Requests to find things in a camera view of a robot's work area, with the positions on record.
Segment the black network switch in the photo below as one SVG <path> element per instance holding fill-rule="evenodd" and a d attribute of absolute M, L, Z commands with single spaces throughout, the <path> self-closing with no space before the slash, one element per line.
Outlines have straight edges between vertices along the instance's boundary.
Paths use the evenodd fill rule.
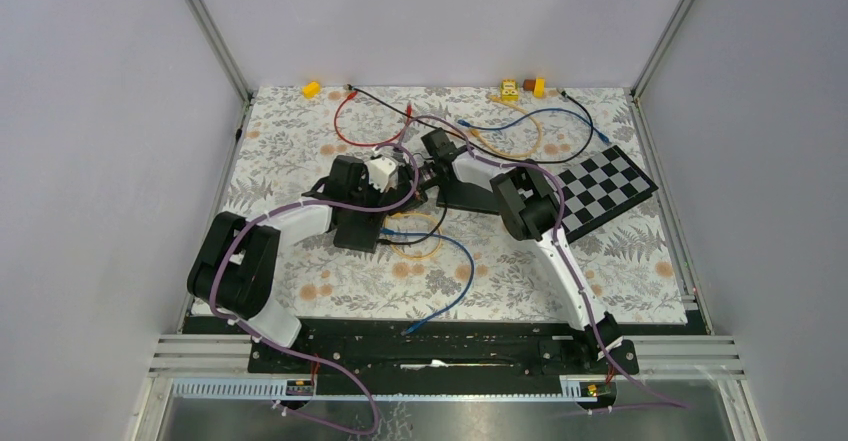
<path fill-rule="evenodd" d="M 385 215 L 351 210 L 339 210 L 335 214 L 333 245 L 337 248 L 373 254 Z"/>
<path fill-rule="evenodd" d="M 439 186 L 437 206 L 460 211 L 498 215 L 494 195 L 472 183 L 453 181 Z"/>

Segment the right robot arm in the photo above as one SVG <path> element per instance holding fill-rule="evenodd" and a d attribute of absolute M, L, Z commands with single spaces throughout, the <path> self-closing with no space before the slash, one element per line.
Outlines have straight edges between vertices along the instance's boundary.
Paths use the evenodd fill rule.
<path fill-rule="evenodd" d="M 493 196 L 509 234 L 533 250 L 551 287 L 564 298 L 566 322 L 581 338 L 573 347 L 575 363 L 589 373 L 601 371 L 612 361 L 623 335 L 588 287 L 566 241 L 562 180 L 536 163 L 487 159 L 468 145 L 454 144 L 443 129 L 425 134 L 422 143 L 435 163 L 435 174 Z"/>

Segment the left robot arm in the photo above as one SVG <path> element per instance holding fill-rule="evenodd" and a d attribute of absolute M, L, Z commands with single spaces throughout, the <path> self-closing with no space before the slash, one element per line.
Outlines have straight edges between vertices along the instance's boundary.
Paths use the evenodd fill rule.
<path fill-rule="evenodd" d="M 215 216 L 187 280 L 192 296 L 214 314 L 274 343 L 272 359 L 288 372 L 309 362 L 300 320 L 273 296 L 280 250 L 330 233 L 336 247 L 372 253 L 385 218 L 417 202 L 422 176 L 413 161 L 337 157 L 328 175 L 302 196 L 249 221 Z"/>

